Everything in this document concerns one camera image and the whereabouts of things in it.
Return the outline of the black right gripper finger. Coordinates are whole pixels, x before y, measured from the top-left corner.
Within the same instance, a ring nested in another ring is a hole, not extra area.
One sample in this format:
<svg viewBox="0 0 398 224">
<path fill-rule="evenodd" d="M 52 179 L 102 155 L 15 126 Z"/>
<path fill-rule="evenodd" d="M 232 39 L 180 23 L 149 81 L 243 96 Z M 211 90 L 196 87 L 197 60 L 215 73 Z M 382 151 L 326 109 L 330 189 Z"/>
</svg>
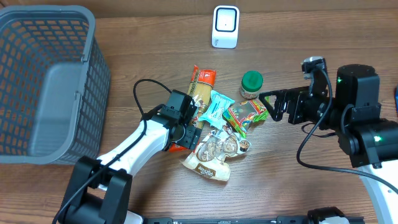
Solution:
<svg viewBox="0 0 398 224">
<path fill-rule="evenodd" d="M 266 96 L 284 97 L 287 92 L 288 92 L 288 89 L 272 90 L 272 91 L 260 93 L 259 97 L 266 97 Z"/>
<path fill-rule="evenodd" d="M 269 98 L 275 96 L 274 105 L 269 103 Z M 260 93 L 259 100 L 266 107 L 274 121 L 280 121 L 287 110 L 286 93 Z"/>
</svg>

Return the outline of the white brown cookie bag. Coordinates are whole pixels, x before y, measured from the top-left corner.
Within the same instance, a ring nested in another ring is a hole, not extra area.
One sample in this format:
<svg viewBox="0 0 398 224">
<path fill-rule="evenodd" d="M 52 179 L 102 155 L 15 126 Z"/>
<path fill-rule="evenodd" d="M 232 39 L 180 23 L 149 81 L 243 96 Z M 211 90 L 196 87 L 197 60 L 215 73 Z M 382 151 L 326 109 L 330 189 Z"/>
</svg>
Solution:
<svg viewBox="0 0 398 224">
<path fill-rule="evenodd" d="M 230 126 L 213 128 L 182 165 L 208 179 L 226 182 L 231 175 L 226 158 L 243 155 L 250 148 L 251 143 Z"/>
</svg>

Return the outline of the green capped bottle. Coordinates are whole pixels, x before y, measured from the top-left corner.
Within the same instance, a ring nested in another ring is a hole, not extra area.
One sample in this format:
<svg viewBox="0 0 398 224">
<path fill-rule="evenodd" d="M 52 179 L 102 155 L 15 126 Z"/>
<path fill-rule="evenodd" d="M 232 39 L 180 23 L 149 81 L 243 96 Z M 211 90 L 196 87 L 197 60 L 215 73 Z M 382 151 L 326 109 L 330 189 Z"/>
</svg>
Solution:
<svg viewBox="0 0 398 224">
<path fill-rule="evenodd" d="M 247 100 L 255 99 L 259 95 L 264 79 L 261 73 L 257 71 L 246 72 L 241 80 L 239 92 Z"/>
</svg>

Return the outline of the green candy bag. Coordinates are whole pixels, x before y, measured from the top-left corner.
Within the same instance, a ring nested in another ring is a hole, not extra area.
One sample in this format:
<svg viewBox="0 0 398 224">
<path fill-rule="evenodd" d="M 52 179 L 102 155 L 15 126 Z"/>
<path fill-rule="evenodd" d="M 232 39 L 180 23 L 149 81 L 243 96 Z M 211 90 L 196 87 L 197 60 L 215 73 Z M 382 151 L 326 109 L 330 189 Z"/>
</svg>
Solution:
<svg viewBox="0 0 398 224">
<path fill-rule="evenodd" d="M 258 99 L 246 100 L 231 105 L 223 112 L 223 117 L 243 138 L 253 123 L 265 121 L 269 112 Z"/>
</svg>

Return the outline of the teal wipes packet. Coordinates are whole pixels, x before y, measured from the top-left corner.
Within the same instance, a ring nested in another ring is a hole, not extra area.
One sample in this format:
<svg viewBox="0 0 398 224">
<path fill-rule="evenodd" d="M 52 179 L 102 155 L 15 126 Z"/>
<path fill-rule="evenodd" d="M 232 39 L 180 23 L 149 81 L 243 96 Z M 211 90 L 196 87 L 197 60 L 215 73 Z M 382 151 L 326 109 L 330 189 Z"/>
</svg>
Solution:
<svg viewBox="0 0 398 224">
<path fill-rule="evenodd" d="M 198 121 L 207 121 L 210 126 L 217 129 L 222 129 L 226 124 L 223 119 L 223 113 L 234 103 L 235 101 L 217 91 L 211 90 L 211 104 L 199 118 Z"/>
</svg>

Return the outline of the orange pasta packet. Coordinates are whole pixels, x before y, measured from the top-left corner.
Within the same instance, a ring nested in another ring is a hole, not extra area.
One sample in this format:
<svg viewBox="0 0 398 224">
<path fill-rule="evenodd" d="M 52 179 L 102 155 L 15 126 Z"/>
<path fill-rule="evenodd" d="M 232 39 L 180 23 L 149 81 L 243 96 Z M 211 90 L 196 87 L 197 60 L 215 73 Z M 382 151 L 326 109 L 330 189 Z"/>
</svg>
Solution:
<svg viewBox="0 0 398 224">
<path fill-rule="evenodd" d="M 211 90 L 213 89 L 215 80 L 215 70 L 201 70 L 198 66 L 194 66 L 187 91 L 187 95 L 192 99 L 188 108 L 194 110 L 194 112 L 191 112 L 191 120 L 188 122 L 187 126 L 192 125 L 196 128 L 200 128 L 202 131 L 204 122 L 198 121 L 198 118 L 206 112 L 210 105 Z M 169 151 L 178 152 L 183 150 L 174 150 L 174 144 L 172 143 Z"/>
</svg>

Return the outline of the blue packet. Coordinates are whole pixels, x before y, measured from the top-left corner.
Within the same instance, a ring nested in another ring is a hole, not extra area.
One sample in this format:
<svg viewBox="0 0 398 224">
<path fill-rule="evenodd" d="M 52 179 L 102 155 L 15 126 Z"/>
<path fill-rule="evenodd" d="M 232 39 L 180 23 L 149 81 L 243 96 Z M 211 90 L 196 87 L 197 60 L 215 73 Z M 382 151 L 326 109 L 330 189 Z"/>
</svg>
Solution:
<svg viewBox="0 0 398 224">
<path fill-rule="evenodd" d="M 395 97 L 395 103 L 396 103 L 396 113 L 398 113 L 398 86 L 396 86 L 394 97 Z"/>
</svg>

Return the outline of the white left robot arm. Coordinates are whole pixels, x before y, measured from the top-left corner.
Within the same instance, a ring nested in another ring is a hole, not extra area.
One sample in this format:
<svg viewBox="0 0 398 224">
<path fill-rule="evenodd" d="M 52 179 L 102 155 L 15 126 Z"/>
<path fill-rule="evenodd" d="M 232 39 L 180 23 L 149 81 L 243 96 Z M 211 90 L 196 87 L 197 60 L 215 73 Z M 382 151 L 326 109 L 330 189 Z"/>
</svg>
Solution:
<svg viewBox="0 0 398 224">
<path fill-rule="evenodd" d="M 173 90 L 166 104 L 143 114 L 138 128 L 119 146 L 97 159 L 74 165 L 54 223 L 143 223 L 129 211 L 133 177 L 156 153 L 172 144 L 193 150 L 201 130 L 190 124 L 197 112 L 193 98 Z"/>
</svg>

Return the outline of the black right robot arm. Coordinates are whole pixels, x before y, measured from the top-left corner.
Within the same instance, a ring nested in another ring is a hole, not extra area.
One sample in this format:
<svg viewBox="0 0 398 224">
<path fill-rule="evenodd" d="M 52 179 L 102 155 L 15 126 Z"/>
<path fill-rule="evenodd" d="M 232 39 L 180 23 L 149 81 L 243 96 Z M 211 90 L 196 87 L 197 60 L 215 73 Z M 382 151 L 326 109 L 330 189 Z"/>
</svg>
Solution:
<svg viewBox="0 0 398 224">
<path fill-rule="evenodd" d="M 381 118 L 380 79 L 369 65 L 349 64 L 337 71 L 332 87 L 326 62 L 302 63 L 309 86 L 274 90 L 259 95 L 274 121 L 288 113 L 290 124 L 313 123 L 298 148 L 297 162 L 316 170 L 360 176 L 379 223 L 397 223 L 397 122 Z M 304 145 L 316 129 L 332 129 L 350 169 L 308 164 L 301 160 Z"/>
</svg>

